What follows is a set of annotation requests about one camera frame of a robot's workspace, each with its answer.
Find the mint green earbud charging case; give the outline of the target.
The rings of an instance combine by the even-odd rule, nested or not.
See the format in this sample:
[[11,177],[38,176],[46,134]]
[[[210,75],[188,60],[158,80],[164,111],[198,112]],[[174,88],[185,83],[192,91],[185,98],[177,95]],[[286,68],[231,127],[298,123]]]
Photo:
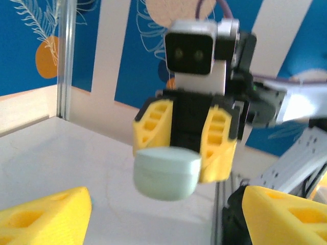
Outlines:
[[161,146],[137,150],[134,186],[151,199],[180,201],[195,191],[200,170],[200,154],[189,149]]

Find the blue floral wall panel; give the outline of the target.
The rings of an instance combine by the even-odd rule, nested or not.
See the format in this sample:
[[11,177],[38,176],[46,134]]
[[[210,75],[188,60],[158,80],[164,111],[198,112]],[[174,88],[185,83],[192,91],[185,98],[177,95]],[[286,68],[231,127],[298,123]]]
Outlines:
[[57,83],[60,0],[0,0],[0,96]]
[[72,86],[91,92],[101,0],[77,0]]
[[[327,0],[312,0],[277,76],[327,79]],[[307,122],[289,121],[271,129],[252,129],[245,145],[280,157],[307,126]]]
[[145,99],[165,88],[173,74],[166,69],[163,35],[166,27],[153,20],[146,0],[131,0],[114,100],[140,108]]

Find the aluminium frame post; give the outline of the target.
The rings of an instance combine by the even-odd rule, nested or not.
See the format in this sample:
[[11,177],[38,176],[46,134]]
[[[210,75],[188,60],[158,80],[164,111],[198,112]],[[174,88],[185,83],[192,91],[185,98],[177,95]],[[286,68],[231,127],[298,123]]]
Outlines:
[[57,116],[69,120],[77,0],[60,0],[59,10]]

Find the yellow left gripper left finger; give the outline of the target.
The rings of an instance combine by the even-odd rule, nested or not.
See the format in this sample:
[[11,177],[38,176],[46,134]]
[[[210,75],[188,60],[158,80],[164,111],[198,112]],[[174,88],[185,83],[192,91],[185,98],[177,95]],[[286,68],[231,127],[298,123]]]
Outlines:
[[0,245],[83,245],[91,211],[86,187],[0,210]]

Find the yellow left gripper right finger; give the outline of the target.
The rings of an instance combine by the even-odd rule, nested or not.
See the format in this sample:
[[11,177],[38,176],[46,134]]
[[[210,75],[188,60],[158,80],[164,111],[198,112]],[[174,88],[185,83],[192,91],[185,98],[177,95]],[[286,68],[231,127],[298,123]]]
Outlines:
[[253,245],[327,245],[327,205],[246,186],[242,210]]

